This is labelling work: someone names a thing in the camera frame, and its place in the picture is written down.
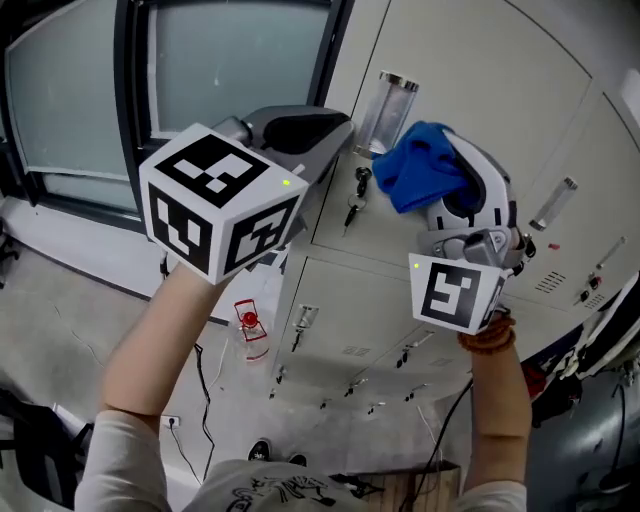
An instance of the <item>bracelet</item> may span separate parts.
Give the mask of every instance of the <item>bracelet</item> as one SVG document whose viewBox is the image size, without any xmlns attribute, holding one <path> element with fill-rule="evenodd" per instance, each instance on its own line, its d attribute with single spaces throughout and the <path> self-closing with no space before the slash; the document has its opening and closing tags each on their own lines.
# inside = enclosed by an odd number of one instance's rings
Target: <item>bracelet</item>
<svg viewBox="0 0 640 512">
<path fill-rule="evenodd" d="M 516 333 L 511 327 L 508 328 L 508 334 L 505 337 L 500 336 L 491 341 L 480 341 L 477 336 L 469 334 L 458 334 L 458 343 L 469 352 L 483 356 L 497 354 L 508 350 L 516 342 Z"/>
</svg>

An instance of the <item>clear glass tube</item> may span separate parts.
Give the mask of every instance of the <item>clear glass tube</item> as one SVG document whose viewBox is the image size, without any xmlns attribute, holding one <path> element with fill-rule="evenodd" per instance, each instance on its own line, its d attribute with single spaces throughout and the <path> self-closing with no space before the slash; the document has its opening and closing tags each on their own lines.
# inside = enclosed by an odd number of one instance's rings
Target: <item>clear glass tube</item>
<svg viewBox="0 0 640 512">
<path fill-rule="evenodd" d="M 576 190 L 578 190 L 578 184 L 569 176 L 564 178 L 542 205 L 538 214 L 529 222 L 529 225 L 538 231 L 547 229 Z"/>
<path fill-rule="evenodd" d="M 399 75 L 380 73 L 378 90 L 356 137 L 356 153 L 371 158 L 393 148 L 418 88 L 417 83 Z"/>
</svg>

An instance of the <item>power socket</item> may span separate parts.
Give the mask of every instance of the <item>power socket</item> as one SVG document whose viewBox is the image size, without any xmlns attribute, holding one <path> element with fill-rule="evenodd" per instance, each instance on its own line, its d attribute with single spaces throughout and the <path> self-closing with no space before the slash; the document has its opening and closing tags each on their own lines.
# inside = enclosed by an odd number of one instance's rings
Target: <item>power socket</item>
<svg viewBox="0 0 640 512">
<path fill-rule="evenodd" d="M 169 425 L 169 420 L 173 420 L 173 428 L 178 428 L 180 426 L 180 416 L 160 416 L 160 425 L 164 428 L 171 428 Z"/>
</svg>

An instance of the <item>white wall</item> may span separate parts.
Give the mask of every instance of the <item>white wall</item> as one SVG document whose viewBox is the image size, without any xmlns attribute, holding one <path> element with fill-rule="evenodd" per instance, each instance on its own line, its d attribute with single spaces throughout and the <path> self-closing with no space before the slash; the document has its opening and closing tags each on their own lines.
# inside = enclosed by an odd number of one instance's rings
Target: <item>white wall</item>
<svg viewBox="0 0 640 512">
<path fill-rule="evenodd" d="M 640 11 L 631 0 L 509 0 L 548 30 L 604 88 L 640 70 Z"/>
</svg>

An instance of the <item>blue towel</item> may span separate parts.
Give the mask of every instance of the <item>blue towel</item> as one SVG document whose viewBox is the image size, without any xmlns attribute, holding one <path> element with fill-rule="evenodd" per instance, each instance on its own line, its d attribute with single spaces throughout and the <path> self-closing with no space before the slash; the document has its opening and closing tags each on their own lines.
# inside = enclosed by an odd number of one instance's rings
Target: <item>blue towel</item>
<svg viewBox="0 0 640 512">
<path fill-rule="evenodd" d="M 455 151 L 440 123 L 415 123 L 388 153 L 375 158 L 373 174 L 380 190 L 389 194 L 398 213 L 428 206 L 441 197 L 458 193 L 462 204 L 473 202 Z"/>
</svg>

